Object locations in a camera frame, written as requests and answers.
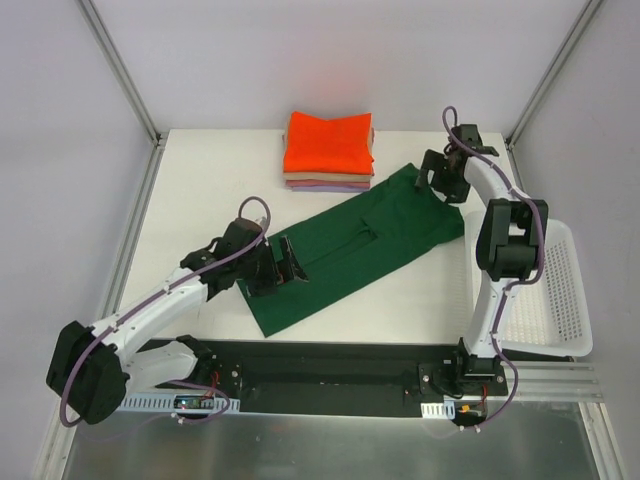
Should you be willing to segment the green t shirt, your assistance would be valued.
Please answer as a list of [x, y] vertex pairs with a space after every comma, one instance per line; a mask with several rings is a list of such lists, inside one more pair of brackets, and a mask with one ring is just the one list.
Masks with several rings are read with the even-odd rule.
[[240, 290], [272, 336], [464, 234], [459, 209], [416, 189], [407, 164], [370, 190], [270, 236], [287, 237], [309, 279], [257, 297]]

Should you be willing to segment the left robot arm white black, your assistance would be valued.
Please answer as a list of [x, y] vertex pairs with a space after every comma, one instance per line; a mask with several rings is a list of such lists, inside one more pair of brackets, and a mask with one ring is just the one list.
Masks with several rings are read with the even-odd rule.
[[190, 334], [154, 349], [145, 344], [184, 314], [204, 305], [238, 281], [251, 295], [266, 296], [292, 281], [308, 279], [287, 236], [274, 255], [264, 226], [237, 218], [224, 234], [188, 253], [145, 298], [84, 326], [77, 321], [60, 332], [46, 383], [60, 397], [59, 418], [67, 412], [90, 425], [107, 419], [134, 393], [175, 381], [212, 392], [214, 355]]

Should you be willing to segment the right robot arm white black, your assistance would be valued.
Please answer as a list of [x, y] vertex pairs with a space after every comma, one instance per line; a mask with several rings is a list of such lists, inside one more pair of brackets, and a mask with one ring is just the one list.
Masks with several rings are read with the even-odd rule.
[[485, 206], [475, 247], [481, 286], [471, 324], [452, 363], [439, 373], [461, 394], [473, 394], [500, 374], [501, 329], [518, 290], [535, 284], [544, 269], [548, 206], [518, 190], [492, 160], [473, 124], [446, 126], [448, 144], [425, 152], [415, 187], [430, 187], [446, 204], [462, 204], [475, 190]]

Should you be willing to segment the orange folded t shirt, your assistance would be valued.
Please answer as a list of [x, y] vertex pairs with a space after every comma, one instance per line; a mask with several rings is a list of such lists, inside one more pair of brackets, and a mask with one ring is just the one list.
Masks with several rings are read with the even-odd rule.
[[295, 111], [284, 134], [283, 171], [371, 176], [373, 139], [370, 112], [322, 119]]

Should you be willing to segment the lilac folded t shirt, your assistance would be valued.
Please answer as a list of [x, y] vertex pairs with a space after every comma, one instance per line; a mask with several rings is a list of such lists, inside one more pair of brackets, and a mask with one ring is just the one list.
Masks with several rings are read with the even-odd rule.
[[296, 192], [324, 192], [324, 193], [362, 193], [369, 191], [368, 186], [357, 187], [350, 185], [301, 185], [288, 187]]

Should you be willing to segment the white plastic basket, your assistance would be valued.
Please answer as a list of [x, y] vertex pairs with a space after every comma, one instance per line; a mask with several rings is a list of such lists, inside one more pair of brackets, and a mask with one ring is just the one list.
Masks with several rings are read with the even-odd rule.
[[503, 288], [510, 279], [492, 281], [476, 261], [476, 243], [484, 214], [465, 217], [467, 297], [470, 324], [463, 336], [467, 350], [492, 357], [496, 338], [503, 350], [556, 357], [588, 355], [593, 347], [589, 313], [571, 230], [550, 219], [545, 238], [543, 274], [533, 285], [509, 293], [496, 335], [492, 335]]

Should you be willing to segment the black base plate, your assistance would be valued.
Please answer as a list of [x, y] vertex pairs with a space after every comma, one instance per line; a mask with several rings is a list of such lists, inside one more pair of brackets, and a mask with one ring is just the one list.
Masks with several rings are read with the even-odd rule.
[[452, 345], [178, 341], [197, 359], [186, 381], [217, 386], [250, 413], [409, 418], [423, 403], [508, 393], [498, 358], [466, 374]]

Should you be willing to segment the left aluminium frame post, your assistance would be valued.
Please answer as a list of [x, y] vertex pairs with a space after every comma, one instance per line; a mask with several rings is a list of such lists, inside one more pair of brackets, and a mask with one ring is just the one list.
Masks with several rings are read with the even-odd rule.
[[159, 130], [127, 68], [96, 4], [91, 0], [77, 0], [75, 5], [83, 16], [91, 34], [101, 50], [116, 82], [130, 105], [137, 121], [154, 147], [162, 146], [163, 133]]

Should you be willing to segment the aluminium frame post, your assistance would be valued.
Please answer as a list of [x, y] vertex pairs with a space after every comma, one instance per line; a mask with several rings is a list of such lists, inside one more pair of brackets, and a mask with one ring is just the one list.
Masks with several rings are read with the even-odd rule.
[[163, 133], [159, 130], [127, 68], [96, 4], [91, 0], [77, 0], [75, 5], [83, 16], [91, 34], [101, 50], [116, 82], [130, 105], [137, 121], [154, 147], [162, 146]]
[[514, 149], [525, 129], [532, 121], [535, 113], [539, 110], [546, 96], [550, 93], [555, 82], [563, 72], [574, 50], [605, 4], [606, 2], [604, 0], [588, 0], [583, 3], [578, 15], [565, 34], [542, 77], [536, 84], [513, 128], [506, 136], [505, 143], [508, 151]]

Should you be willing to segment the right aluminium frame post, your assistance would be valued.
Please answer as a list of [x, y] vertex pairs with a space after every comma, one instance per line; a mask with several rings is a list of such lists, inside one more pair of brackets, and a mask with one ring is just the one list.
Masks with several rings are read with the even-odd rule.
[[574, 50], [605, 4], [606, 2], [604, 0], [588, 0], [583, 3], [578, 15], [565, 34], [542, 77], [536, 84], [513, 128], [506, 136], [505, 143], [508, 151], [514, 149], [525, 129], [532, 121], [535, 113], [539, 110], [546, 96], [550, 93], [555, 82], [563, 72]]

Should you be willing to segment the aluminium front rail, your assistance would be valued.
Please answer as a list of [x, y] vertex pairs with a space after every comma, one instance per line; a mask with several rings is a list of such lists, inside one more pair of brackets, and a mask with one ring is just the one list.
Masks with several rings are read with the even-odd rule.
[[[567, 360], [544, 358], [512, 362], [502, 360], [507, 388], [535, 391], [548, 395], [561, 390], [566, 395], [591, 395], [595, 389], [595, 375], [590, 366]], [[186, 382], [188, 387], [200, 389]]]

